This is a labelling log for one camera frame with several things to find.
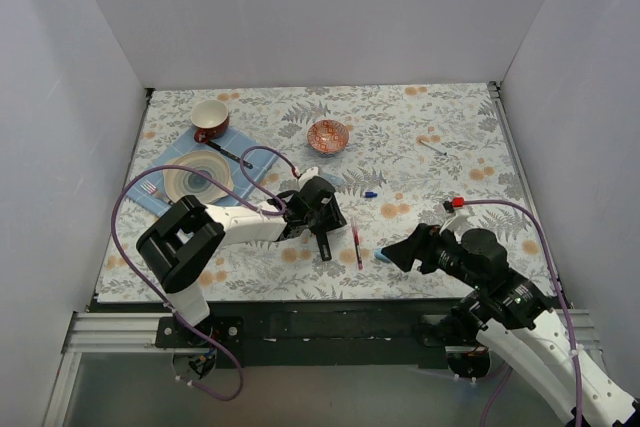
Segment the pink pen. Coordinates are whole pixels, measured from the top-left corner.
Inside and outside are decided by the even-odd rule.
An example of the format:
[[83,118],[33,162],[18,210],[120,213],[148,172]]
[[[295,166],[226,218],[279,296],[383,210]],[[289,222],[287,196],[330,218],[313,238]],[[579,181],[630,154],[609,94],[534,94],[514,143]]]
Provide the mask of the pink pen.
[[355,250],[357,267],[358,267],[358,270],[361,271],[363,269],[363,259],[361,255],[359,229],[355,219],[351,219],[350,224],[351,224],[351,231],[352,231],[352,236],[354,241],[354,250]]

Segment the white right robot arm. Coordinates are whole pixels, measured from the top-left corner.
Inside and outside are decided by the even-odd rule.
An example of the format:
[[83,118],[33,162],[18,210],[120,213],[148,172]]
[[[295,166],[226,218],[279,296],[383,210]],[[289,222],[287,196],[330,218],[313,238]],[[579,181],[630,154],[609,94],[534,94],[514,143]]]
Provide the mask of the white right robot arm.
[[382,253],[404,272],[441,270],[471,287],[447,316],[427,325],[439,341],[480,343],[496,352],[568,426],[638,425],[638,399],[570,342],[568,323],[531,280],[510,267],[492,232],[471,229],[457,238],[436,225],[420,224]]

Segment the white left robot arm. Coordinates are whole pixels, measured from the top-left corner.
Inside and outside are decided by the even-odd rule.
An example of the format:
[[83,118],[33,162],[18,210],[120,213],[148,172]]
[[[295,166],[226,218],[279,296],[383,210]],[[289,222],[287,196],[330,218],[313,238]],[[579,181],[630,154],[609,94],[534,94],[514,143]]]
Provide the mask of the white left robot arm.
[[219,248],[282,242],[308,231],[316,237],[321,258],[328,261],[327,234],[346,225],[335,188],[314,175],[301,181],[297,190],[263,201],[254,210],[184,196],[141,235],[136,249],[159,281],[166,302],[182,318],[178,334],[188,345],[200,347],[211,339],[213,324],[198,279]]

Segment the black orange marker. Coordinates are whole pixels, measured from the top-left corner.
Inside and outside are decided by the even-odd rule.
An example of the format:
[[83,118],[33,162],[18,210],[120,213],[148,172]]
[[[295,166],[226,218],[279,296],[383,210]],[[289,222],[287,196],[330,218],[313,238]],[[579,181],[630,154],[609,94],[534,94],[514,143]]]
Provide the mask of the black orange marker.
[[332,259],[332,254],[326,233],[320,232],[316,234],[316,241],[318,244],[321,259],[324,262],[330,261]]

